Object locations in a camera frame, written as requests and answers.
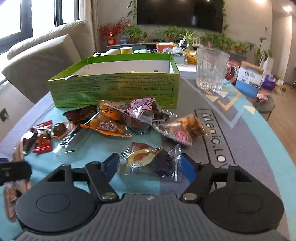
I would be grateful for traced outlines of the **green cardboard box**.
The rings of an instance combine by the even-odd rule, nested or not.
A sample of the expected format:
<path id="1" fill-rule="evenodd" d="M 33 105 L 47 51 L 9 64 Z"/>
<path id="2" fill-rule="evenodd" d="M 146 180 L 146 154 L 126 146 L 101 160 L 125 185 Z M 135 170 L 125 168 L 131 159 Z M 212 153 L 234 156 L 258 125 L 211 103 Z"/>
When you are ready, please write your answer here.
<path id="1" fill-rule="evenodd" d="M 89 57 L 47 81 L 57 108 L 80 108 L 98 100 L 155 98 L 177 107 L 180 72 L 169 54 L 133 53 Z"/>

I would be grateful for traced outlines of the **white blue carton box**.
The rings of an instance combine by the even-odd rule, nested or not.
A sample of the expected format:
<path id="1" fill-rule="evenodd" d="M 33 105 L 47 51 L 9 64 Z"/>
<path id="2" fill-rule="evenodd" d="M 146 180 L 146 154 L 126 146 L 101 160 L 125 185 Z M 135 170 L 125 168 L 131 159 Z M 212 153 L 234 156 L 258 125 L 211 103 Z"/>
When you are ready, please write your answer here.
<path id="1" fill-rule="evenodd" d="M 256 99 L 263 73 L 263 68 L 241 61 L 235 87 L 246 97 Z"/>

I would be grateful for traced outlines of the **white cartoon snack pouch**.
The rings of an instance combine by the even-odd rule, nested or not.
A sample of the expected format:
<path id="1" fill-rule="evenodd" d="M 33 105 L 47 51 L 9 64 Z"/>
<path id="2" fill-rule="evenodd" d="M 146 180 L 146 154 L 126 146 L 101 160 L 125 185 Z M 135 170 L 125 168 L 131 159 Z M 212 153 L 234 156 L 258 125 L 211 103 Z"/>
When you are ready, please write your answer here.
<path id="1" fill-rule="evenodd" d="M 20 141 L 13 153 L 11 162 L 20 162 L 25 160 L 23 141 Z M 16 201 L 31 188 L 29 179 L 23 179 L 13 182 L 6 182 L 4 184 L 3 197 L 4 197 L 4 209 L 6 211 L 6 217 L 9 221 L 16 221 L 15 205 Z"/>

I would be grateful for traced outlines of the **pink label dried fruit packet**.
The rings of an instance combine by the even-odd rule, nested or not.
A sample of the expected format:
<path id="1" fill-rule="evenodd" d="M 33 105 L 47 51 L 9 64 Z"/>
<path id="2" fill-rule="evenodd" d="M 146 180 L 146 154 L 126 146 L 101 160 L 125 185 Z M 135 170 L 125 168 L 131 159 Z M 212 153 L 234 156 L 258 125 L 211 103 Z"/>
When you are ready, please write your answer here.
<path id="1" fill-rule="evenodd" d="M 99 100 L 100 110 L 113 120 L 121 121 L 137 135 L 149 132 L 153 125 L 160 126 L 177 117 L 159 106 L 155 98 L 125 101 Z"/>

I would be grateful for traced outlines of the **clear nut packet pink label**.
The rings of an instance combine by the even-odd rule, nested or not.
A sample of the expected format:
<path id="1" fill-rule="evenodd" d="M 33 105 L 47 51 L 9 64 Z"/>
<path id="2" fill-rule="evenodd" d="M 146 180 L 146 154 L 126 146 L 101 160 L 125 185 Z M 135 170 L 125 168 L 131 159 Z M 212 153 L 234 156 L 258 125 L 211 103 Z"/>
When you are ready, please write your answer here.
<path id="1" fill-rule="evenodd" d="M 152 127 L 164 137 L 190 147 L 196 137 L 210 138 L 212 135 L 210 129 L 192 113 L 160 126 L 153 124 Z"/>

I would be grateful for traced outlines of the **clear packet yellow purple candy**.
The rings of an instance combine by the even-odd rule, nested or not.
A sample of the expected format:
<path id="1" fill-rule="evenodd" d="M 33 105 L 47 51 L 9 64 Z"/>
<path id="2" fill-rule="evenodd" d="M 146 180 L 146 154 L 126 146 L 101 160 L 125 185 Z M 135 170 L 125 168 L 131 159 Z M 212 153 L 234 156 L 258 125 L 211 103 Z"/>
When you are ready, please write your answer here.
<path id="1" fill-rule="evenodd" d="M 149 176 L 165 181 L 182 180 L 181 146 L 171 150 L 154 148 L 147 144 L 133 142 L 119 156 L 117 172 L 128 176 Z"/>

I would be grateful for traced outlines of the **black wall television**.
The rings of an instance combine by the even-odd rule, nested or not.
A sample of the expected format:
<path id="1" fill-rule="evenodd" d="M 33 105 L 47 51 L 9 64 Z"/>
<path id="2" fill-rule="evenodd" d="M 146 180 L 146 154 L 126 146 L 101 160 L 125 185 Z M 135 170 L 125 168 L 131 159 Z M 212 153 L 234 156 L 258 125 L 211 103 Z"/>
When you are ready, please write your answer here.
<path id="1" fill-rule="evenodd" d="M 220 0 L 140 0 L 139 25 L 166 25 L 222 32 L 224 1 Z"/>

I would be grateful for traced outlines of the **wall socket with plug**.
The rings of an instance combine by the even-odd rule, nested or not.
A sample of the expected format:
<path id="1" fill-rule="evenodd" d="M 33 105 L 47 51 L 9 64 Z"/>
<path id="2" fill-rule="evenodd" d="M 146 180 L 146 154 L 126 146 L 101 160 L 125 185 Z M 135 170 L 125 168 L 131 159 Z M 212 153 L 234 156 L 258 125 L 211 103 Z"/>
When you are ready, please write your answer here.
<path id="1" fill-rule="evenodd" d="M 5 108 L 3 108 L 3 109 L 0 111 L 0 119 L 1 119 L 2 122 L 4 122 L 4 121 L 6 121 L 6 120 L 9 119 L 9 115 L 8 115 L 8 113 L 7 113 L 7 111 L 6 111 Z"/>

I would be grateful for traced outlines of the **orange peanut snack packet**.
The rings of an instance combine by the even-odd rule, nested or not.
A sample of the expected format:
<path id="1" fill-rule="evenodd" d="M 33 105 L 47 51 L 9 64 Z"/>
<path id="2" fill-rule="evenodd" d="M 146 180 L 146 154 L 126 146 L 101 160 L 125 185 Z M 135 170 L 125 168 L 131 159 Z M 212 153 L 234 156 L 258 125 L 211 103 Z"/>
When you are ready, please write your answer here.
<path id="1" fill-rule="evenodd" d="M 131 138 L 132 134 L 128 130 L 126 123 L 120 114 L 107 105 L 106 101 L 99 101 L 99 110 L 90 120 L 80 124 L 82 128 L 95 130 L 105 136 Z"/>

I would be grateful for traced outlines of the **teal patterned table mat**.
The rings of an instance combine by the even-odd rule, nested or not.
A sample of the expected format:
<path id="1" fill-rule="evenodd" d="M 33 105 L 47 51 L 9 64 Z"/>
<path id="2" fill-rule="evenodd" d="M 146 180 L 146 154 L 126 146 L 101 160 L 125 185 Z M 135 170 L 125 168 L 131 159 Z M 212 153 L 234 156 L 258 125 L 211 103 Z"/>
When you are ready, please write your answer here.
<path id="1" fill-rule="evenodd" d="M 228 87 L 228 95 L 220 98 L 216 93 L 205 93 L 194 80 L 180 79 L 177 115 L 195 113 L 205 117 L 207 126 L 214 132 L 213 138 L 198 137 L 190 148 L 182 148 L 196 162 L 210 162 L 216 167 L 225 168 L 237 164 L 247 170 L 270 190 L 281 197 L 285 215 L 278 227 L 290 240 L 295 240 L 295 164 L 284 146 L 265 119 L 256 111 L 251 113 L 245 107 L 249 101 L 234 87 Z M 232 104 L 228 111 L 218 106 L 218 102 Z M 53 123 L 66 120 L 63 113 L 67 109 L 55 108 L 50 93 L 38 101 L 15 125 L 1 142 L 1 157 L 12 157 L 16 142 L 34 124 L 52 120 Z M 43 153 L 26 156 L 32 166 L 31 184 L 35 185 L 46 175 L 63 163 L 72 167 L 83 167 L 89 161 L 103 161 L 112 153 L 121 153 L 133 142 L 147 143 L 154 147 L 168 147 L 174 143 L 155 131 L 132 138 L 108 138 L 93 130 L 86 130 L 85 143 L 78 144 L 78 150 L 69 154 Z M 132 176 L 116 174 L 110 182 L 121 196 L 123 193 L 182 193 L 187 180 L 164 182 L 162 180 L 132 180 Z M 12 240 L 22 229 L 18 222 L 6 218 L 1 187 L 1 239 Z"/>

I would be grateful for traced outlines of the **small red yellow candy packet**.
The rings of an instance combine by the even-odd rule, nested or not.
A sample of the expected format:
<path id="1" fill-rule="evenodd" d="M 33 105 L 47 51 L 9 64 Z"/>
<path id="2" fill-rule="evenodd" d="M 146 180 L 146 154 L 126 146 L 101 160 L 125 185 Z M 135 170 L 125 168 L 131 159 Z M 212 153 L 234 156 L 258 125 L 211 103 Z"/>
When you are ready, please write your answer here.
<path id="1" fill-rule="evenodd" d="M 37 134 L 33 153 L 40 154 L 50 152 L 52 150 L 51 144 L 51 129 L 52 121 L 46 121 L 33 127 L 34 132 Z"/>

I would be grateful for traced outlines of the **round chocolate ball packet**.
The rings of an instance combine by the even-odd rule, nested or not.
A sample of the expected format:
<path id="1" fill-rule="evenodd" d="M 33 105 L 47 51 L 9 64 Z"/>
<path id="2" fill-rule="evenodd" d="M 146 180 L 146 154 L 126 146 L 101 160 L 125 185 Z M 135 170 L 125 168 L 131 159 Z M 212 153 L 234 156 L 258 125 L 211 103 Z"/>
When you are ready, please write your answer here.
<path id="1" fill-rule="evenodd" d="M 74 128 L 75 125 L 70 121 L 56 123 L 52 128 L 51 138 L 61 139 L 69 134 Z"/>

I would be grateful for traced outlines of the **dark tv cabinet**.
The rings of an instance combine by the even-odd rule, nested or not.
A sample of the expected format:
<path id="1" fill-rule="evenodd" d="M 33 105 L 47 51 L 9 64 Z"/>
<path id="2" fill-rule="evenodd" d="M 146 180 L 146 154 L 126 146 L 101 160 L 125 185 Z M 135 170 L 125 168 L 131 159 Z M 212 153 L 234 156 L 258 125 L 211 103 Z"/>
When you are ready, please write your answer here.
<path id="1" fill-rule="evenodd" d="M 107 46 L 107 50 L 111 50 L 111 49 L 118 49 L 120 50 L 120 48 L 122 47 L 132 47 L 133 51 L 142 51 L 142 50 L 146 50 L 147 52 L 157 52 L 157 43 L 128 43 L 128 44 L 118 44 L 118 45 L 114 45 L 114 46 Z M 174 50 L 177 53 L 180 54 L 184 54 L 185 49 L 187 49 L 186 45 L 182 45 L 182 47 L 178 47 L 177 45 L 175 47 L 173 47 L 172 49 L 170 48 L 166 48 L 162 51 L 162 53 L 164 53 L 165 51 L 172 51 Z"/>

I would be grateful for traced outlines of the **yellow woven basket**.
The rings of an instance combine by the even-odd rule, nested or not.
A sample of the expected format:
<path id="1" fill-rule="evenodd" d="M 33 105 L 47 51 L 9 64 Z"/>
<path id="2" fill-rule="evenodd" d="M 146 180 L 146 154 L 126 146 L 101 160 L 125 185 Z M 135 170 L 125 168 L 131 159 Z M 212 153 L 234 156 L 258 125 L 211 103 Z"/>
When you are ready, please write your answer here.
<path id="1" fill-rule="evenodd" d="M 185 56 L 188 64 L 196 65 L 197 64 L 197 51 L 186 50 Z"/>

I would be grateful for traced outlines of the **black red spicy snack packet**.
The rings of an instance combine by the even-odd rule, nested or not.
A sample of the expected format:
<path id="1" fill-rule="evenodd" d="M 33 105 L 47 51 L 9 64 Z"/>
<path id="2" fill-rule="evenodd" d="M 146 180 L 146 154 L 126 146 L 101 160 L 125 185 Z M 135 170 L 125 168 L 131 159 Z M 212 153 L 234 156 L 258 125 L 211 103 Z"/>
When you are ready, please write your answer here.
<path id="1" fill-rule="evenodd" d="M 63 116 L 67 118 L 71 123 L 77 125 L 79 123 L 85 123 L 97 113 L 97 105 L 89 105 L 83 108 L 67 111 L 63 113 Z"/>

